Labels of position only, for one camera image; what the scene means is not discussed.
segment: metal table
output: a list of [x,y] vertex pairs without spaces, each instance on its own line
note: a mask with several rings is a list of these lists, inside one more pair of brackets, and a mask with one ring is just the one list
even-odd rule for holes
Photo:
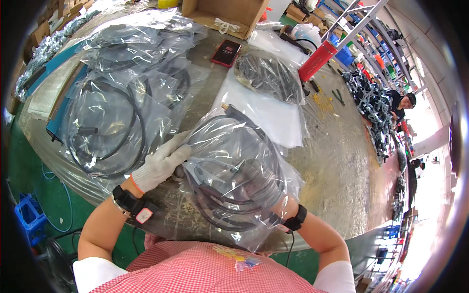
[[[97,17],[77,32],[77,37],[86,35],[105,17]],[[195,96],[192,107],[182,121],[180,131],[191,129],[211,108],[228,68],[213,64],[210,57],[218,44],[225,38],[240,41],[232,36],[221,35],[209,30],[208,38],[189,52],[189,59],[196,65],[212,70],[206,85]],[[55,88],[66,82],[67,70],[71,64],[79,62],[75,56],[52,73],[28,98],[20,116],[19,124],[29,143],[43,162],[72,190],[97,206],[108,193],[95,185],[77,166],[64,159],[59,151],[61,144],[51,142],[45,131],[46,121],[37,120],[30,112],[31,105],[53,103]],[[374,155],[368,150],[371,143],[366,139],[362,119],[355,109],[352,97],[348,94],[342,78],[334,70],[323,67],[316,74],[316,82],[325,91],[313,99],[307,98],[303,106],[310,138],[305,139],[302,148],[289,151],[287,161],[302,175],[305,185],[300,195],[301,204],[334,227],[345,239],[360,235],[367,230],[370,205],[370,173],[375,172],[371,164]],[[339,89],[345,106],[332,99],[331,90]],[[222,235],[206,222],[192,205],[190,193],[179,190],[180,183],[173,179],[160,184],[145,196],[160,205],[160,211],[143,226],[145,231],[171,240],[200,240],[232,246],[229,235]],[[272,233],[261,251],[288,251],[291,237],[277,231]],[[298,235],[293,250],[307,249],[309,246]]]

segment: red thermos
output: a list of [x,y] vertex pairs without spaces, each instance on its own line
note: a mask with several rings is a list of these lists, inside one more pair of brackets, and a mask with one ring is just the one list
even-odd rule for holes
[[329,40],[325,40],[298,70],[301,80],[304,82],[310,80],[336,53],[337,48]]

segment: white cotton glove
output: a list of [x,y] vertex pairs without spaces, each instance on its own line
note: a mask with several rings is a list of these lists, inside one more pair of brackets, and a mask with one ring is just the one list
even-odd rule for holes
[[146,193],[156,188],[173,174],[178,165],[189,158],[190,146],[185,144],[177,148],[189,132],[176,134],[171,140],[161,145],[154,154],[147,155],[145,164],[132,172],[130,177],[140,192]]

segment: red gingham shirt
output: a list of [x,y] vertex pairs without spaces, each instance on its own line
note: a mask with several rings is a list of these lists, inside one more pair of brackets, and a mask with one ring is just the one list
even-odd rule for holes
[[[102,284],[92,293],[324,292],[265,256],[207,242],[157,241],[157,236],[147,235],[146,250],[127,267],[129,273]],[[259,263],[237,271],[237,259]]]

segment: white sleeve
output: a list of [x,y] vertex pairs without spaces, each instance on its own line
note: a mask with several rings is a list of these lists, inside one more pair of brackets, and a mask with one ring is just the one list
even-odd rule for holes
[[88,257],[73,263],[78,293],[88,293],[102,284],[128,273],[107,259]]
[[355,293],[352,264],[338,261],[324,267],[313,285],[329,293]]

